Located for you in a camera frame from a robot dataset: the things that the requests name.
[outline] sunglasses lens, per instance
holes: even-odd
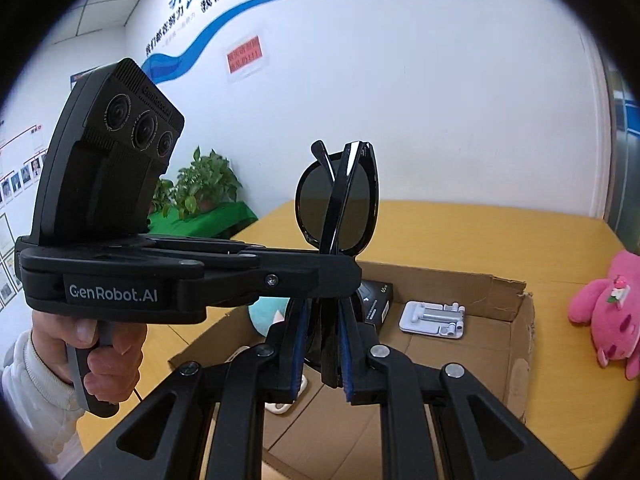
[[[332,160],[332,166],[334,173],[337,173],[340,160]],[[329,176],[321,166],[309,173],[300,189],[300,220],[304,229],[318,241],[322,237],[331,190]],[[369,202],[369,179],[364,168],[358,164],[340,226],[338,247],[341,251],[353,248],[364,236],[369,220]]]

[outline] green plant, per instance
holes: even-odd
[[[162,211],[162,216],[169,214],[171,209],[172,195],[174,190],[174,183],[166,178],[159,178],[156,182],[156,189],[154,191],[154,197],[151,201],[151,209],[153,213]]]
[[[242,187],[229,161],[211,150],[200,155],[198,146],[187,168],[178,170],[174,188],[174,201],[181,219],[203,210],[216,208],[221,202],[235,202]]]

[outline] screw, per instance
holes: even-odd
[[[180,375],[190,376],[200,370],[200,365],[196,361],[188,361],[187,363],[180,365],[178,371]]]
[[[371,355],[373,355],[373,357],[387,357],[389,354],[391,354],[391,350],[389,350],[389,347],[384,345],[373,345],[369,352],[371,352]]]
[[[264,282],[267,284],[267,286],[276,286],[279,281],[280,280],[275,274],[268,274],[264,279]]]
[[[458,363],[449,363],[444,367],[444,373],[446,373],[449,377],[453,377],[454,379],[459,379],[465,374],[465,369],[462,365]]]
[[[275,352],[275,350],[273,349],[273,346],[267,345],[267,343],[262,343],[261,345],[255,347],[255,352],[260,357],[269,357]]]

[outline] yellow table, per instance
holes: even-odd
[[[239,238],[269,247],[308,248],[292,203],[251,225]],[[606,275],[621,248],[601,220],[492,206],[381,202],[375,235],[361,259],[527,282],[536,308],[527,425],[582,476],[625,418],[637,383],[625,379],[620,363],[601,370],[589,329],[571,326],[566,306],[581,286]],[[169,357],[222,315],[209,309],[201,325],[152,327],[143,349],[140,395],[168,373]],[[96,435],[106,432],[103,422],[95,426],[93,420],[80,426],[83,443],[95,442]],[[271,472],[265,478],[277,475]]]

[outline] camera housing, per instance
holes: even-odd
[[[26,243],[60,245],[148,231],[158,178],[184,117],[129,58],[78,80],[54,130]]]

